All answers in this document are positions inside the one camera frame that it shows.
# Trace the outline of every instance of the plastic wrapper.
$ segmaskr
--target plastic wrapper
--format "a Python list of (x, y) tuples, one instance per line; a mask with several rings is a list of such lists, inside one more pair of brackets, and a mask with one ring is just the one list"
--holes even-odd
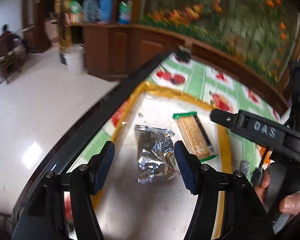
[(178, 113), (173, 115), (189, 153), (199, 160), (213, 159), (215, 150), (197, 116), (197, 112)]
[(136, 125), (138, 142), (138, 183), (147, 184), (172, 179), (176, 173), (174, 132), (146, 125)]

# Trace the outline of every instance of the metal bolt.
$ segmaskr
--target metal bolt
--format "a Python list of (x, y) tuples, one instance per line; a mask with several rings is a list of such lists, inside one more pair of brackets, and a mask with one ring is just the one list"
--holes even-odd
[(234, 174), (239, 178), (243, 176), (243, 173), (241, 171), (235, 171)]
[(47, 173), (46, 173), (46, 177), (47, 178), (51, 178), (51, 177), (53, 177), (54, 176), (54, 172), (53, 171), (48, 171)]
[(81, 164), (81, 165), (79, 166), (79, 170), (80, 170), (80, 171), (85, 171), (87, 168), (88, 168), (88, 165), (87, 165), (87, 164)]
[(210, 169), (210, 166), (208, 164), (201, 164), (200, 168), (204, 171), (207, 171)]

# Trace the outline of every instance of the floor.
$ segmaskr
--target floor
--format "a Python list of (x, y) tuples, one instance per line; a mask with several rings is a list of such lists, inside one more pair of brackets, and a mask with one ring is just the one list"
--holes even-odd
[(0, 85), (0, 212), (11, 213), (45, 155), (116, 84), (71, 76), (53, 48), (29, 54), (22, 73)]

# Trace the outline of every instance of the foil wrapper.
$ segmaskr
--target foil wrapper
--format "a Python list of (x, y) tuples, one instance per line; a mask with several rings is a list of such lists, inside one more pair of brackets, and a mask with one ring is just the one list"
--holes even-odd
[(136, 125), (135, 135), (138, 142), (138, 183), (148, 184), (167, 181), (176, 175), (173, 131)]

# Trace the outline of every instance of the white bucket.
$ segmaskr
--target white bucket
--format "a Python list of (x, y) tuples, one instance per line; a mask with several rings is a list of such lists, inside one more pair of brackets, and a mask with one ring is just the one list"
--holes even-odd
[(78, 76), (83, 72), (83, 52), (82, 44), (74, 44), (64, 52), (68, 71), (71, 75)]

